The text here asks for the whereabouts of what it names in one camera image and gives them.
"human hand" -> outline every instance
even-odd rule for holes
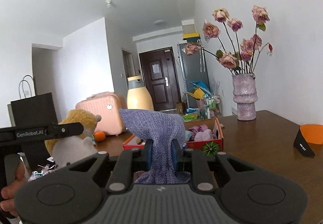
[[[27,179],[25,179],[25,167],[21,161],[16,169],[16,180],[1,190],[1,196],[4,199],[7,199],[0,203],[0,207],[3,211],[8,211],[11,215],[16,217],[18,216],[15,208],[14,197],[18,189],[27,182]]]

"purple textured vase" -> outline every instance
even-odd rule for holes
[[[258,101],[256,80],[253,74],[232,76],[233,101],[237,103],[238,120],[256,119],[255,102]]]

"ceiling light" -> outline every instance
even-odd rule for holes
[[[166,22],[164,20],[158,20],[158,21],[155,21],[154,22],[154,25],[157,25],[157,26],[160,26],[160,25],[163,25],[165,24]]]
[[[110,8],[111,5],[112,5],[112,1],[111,0],[106,0],[105,2],[107,3],[107,7]]]

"pink suitcase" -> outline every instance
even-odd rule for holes
[[[96,131],[102,131],[106,135],[119,135],[126,129],[119,113],[119,109],[127,109],[127,104],[122,95],[117,95],[114,92],[92,95],[77,103],[76,109],[84,109],[102,116]]]

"cardboard box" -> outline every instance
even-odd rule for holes
[[[219,120],[217,118],[204,119],[204,120],[194,120],[194,121],[190,121],[190,122],[185,122],[184,126],[185,126],[186,130],[189,130],[193,126],[207,125],[207,127],[209,129],[213,130],[215,124],[217,124],[218,133],[219,133],[219,139],[208,140],[208,141],[187,142],[187,148],[193,148],[193,149],[200,149],[201,150],[206,143],[214,142],[214,143],[218,143],[219,146],[220,146],[220,151],[223,151],[223,133],[222,133],[222,129],[221,129],[221,126],[220,126],[220,122],[219,122]]]
[[[217,124],[217,127],[218,127],[219,139],[208,140],[208,141],[187,142],[187,148],[201,150],[206,143],[215,142],[215,143],[219,144],[220,151],[223,151],[223,134],[222,134],[222,129],[221,129],[220,123],[217,118],[211,118],[211,119],[205,119],[205,120],[194,120],[194,121],[190,121],[190,122],[185,122],[184,126],[185,126],[186,130],[189,130],[189,128],[192,126],[207,125],[207,127],[209,129],[213,130],[215,124]],[[143,149],[145,145],[138,145],[137,140],[138,140],[138,137],[135,135],[132,135],[130,138],[128,138],[123,143],[123,149],[124,150],[132,149],[134,147]]]
[[[178,114],[183,114],[185,111],[185,104],[184,103],[177,103],[176,110]]]

